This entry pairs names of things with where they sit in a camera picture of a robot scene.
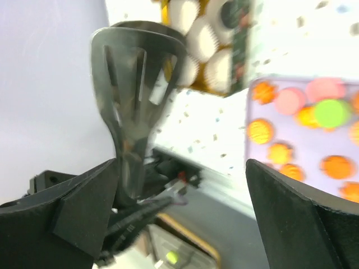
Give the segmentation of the black round cookie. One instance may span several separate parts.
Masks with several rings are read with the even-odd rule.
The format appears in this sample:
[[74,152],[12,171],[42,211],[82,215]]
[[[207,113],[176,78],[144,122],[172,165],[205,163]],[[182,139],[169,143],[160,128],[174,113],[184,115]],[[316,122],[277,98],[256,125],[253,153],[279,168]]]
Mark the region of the black round cookie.
[[224,1],[219,10],[219,18],[226,29],[232,30],[236,27],[242,6],[243,1]]

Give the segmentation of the small orange fish cookie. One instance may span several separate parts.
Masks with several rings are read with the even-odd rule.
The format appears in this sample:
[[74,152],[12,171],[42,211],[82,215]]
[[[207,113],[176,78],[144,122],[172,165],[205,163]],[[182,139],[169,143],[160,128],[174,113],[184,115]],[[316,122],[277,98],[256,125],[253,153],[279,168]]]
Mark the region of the small orange fish cookie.
[[322,128],[326,132],[332,132],[335,128],[324,128],[321,127],[315,116],[314,116],[314,106],[308,105],[300,109],[297,114],[294,116],[297,123],[301,126],[305,126],[311,129]]

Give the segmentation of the metal tongs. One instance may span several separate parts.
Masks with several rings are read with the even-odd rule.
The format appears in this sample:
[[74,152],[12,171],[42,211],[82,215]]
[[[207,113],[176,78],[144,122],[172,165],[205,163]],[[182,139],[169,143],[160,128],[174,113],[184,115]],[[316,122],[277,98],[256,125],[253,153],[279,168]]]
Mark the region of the metal tongs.
[[[118,162],[115,204],[131,206],[142,195],[148,138],[180,77],[186,39],[161,23],[125,21],[97,30],[90,51],[98,110]],[[158,75],[170,57],[176,58],[171,78],[162,100],[152,103]]]

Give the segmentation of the gold cookie tin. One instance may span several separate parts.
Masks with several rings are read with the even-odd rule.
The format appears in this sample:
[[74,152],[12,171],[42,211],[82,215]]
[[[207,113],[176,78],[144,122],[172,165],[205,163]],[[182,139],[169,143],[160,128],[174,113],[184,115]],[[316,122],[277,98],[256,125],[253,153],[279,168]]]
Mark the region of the gold cookie tin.
[[[163,24],[171,27],[168,3],[169,3],[169,1],[160,1],[161,21]],[[200,11],[199,11],[197,18],[201,17],[201,16],[205,16],[207,18],[206,14],[205,14],[205,9],[206,9],[206,5],[208,4],[208,1],[199,1],[199,4],[200,4]],[[222,94],[210,91],[208,89],[205,79],[204,79],[204,69],[205,69],[207,62],[201,63],[196,58],[195,59],[199,63],[199,72],[198,72],[195,82],[189,87],[182,87],[182,86],[177,85],[177,87],[179,89],[188,88],[188,89],[206,92],[206,93],[221,96],[221,97],[227,97],[227,96],[233,95],[236,92],[241,91],[244,88],[245,73],[246,73],[246,66],[247,66],[246,60],[247,60],[249,43],[250,43],[249,36],[250,36],[250,29],[252,26],[252,8],[253,8],[253,6],[254,6],[253,1],[243,1],[243,6],[240,8],[239,17],[237,19],[237,25],[234,30],[232,43],[230,45],[221,45],[221,43],[219,42],[219,48],[216,51],[216,52],[218,52],[222,49],[227,49],[227,48],[232,51],[232,73],[231,73],[231,86],[229,89],[229,93],[222,95]],[[188,43],[187,43],[187,56],[188,55],[192,56],[188,51]]]

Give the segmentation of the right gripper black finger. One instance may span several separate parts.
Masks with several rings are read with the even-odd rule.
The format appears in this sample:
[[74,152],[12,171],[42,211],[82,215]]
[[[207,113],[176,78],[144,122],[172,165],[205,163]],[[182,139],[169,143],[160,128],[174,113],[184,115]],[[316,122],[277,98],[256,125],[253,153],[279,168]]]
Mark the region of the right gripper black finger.
[[114,159],[1,205],[1,268],[92,268],[111,214]]

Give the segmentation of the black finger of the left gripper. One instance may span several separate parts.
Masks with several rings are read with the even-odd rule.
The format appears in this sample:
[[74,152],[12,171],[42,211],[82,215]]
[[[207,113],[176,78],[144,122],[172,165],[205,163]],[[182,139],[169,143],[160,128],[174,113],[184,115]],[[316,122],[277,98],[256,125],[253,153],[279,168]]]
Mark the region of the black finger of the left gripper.
[[358,268],[358,204],[246,161],[270,268]]

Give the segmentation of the green round cookie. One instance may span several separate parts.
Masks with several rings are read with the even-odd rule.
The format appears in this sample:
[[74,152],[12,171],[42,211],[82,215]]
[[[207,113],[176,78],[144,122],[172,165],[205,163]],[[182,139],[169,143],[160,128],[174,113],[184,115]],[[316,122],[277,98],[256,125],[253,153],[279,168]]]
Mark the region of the green round cookie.
[[337,128],[351,116],[349,105],[339,99],[325,99],[315,104],[314,117],[320,127]]

